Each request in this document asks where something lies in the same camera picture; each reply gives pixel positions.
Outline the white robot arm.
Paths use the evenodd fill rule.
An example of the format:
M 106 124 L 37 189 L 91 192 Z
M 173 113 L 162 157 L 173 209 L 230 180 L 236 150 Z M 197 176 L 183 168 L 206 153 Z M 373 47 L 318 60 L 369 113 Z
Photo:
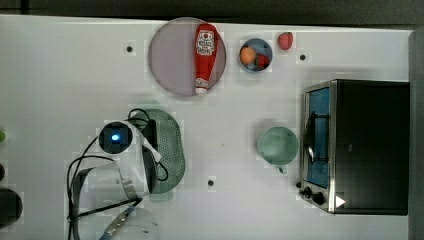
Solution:
M 101 166 L 76 172 L 68 182 L 69 240 L 111 240 L 159 182 L 156 122 L 149 119 L 111 121 L 75 161 L 103 160 Z M 122 208 L 98 233 L 80 227 L 81 220 Z

